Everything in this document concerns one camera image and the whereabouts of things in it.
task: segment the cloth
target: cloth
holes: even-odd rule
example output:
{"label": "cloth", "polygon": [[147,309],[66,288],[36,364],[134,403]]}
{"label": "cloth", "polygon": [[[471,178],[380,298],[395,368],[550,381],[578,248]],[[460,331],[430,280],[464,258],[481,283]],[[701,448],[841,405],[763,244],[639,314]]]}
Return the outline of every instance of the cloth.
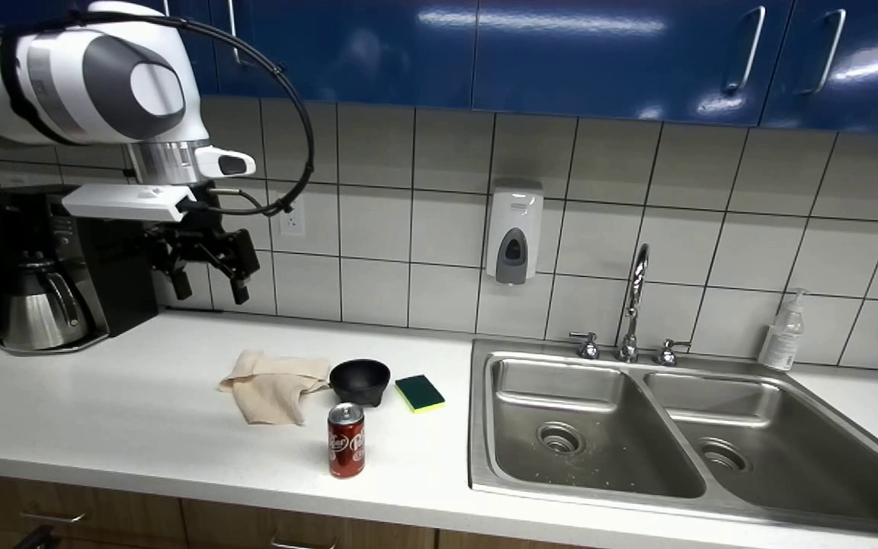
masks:
{"label": "cloth", "polygon": [[304,423],[298,405],[307,394],[328,388],[323,361],[268,357],[244,351],[219,388],[233,390],[248,423]]}

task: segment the black bowl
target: black bowl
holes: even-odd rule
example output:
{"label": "black bowl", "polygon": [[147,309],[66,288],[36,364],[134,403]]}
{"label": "black bowl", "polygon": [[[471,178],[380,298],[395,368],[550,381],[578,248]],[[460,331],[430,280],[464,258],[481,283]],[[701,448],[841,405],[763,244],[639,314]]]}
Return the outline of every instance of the black bowl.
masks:
{"label": "black bowl", "polygon": [[331,388],[338,394],[338,403],[357,403],[376,408],[389,388],[389,367],[380,361],[347,361],[331,371]]}

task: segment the white countertop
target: white countertop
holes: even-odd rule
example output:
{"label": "white countertop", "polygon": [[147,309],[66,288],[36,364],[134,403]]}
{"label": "white countertop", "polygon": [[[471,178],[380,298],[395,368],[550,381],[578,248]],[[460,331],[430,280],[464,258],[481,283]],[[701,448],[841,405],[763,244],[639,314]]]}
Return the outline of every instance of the white countertop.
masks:
{"label": "white countertop", "polygon": [[[331,390],[307,396],[304,426],[248,426],[217,390],[244,349],[331,364],[380,357],[395,380],[430,376],[448,403],[413,412],[389,390],[365,423],[369,468],[341,483],[328,473]],[[878,376],[795,380],[878,435]],[[474,490],[467,408],[467,339],[162,314],[72,357],[0,351],[0,477],[578,547],[878,547],[836,531]]]}

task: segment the stainless steel sink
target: stainless steel sink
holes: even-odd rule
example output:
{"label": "stainless steel sink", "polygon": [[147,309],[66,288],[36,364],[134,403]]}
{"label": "stainless steel sink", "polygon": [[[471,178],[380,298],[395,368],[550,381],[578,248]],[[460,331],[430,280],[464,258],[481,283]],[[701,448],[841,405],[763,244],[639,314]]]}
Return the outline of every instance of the stainless steel sink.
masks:
{"label": "stainless steel sink", "polygon": [[500,349],[474,357],[480,490],[878,535],[878,440],[787,376]]}

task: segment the red can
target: red can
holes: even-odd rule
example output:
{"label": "red can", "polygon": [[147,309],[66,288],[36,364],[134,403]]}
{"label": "red can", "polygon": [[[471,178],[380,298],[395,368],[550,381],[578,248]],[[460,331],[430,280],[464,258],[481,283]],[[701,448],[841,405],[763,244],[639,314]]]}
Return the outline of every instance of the red can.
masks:
{"label": "red can", "polygon": [[331,473],[352,480],[365,471],[365,412],[357,403],[338,403],[328,415]]}

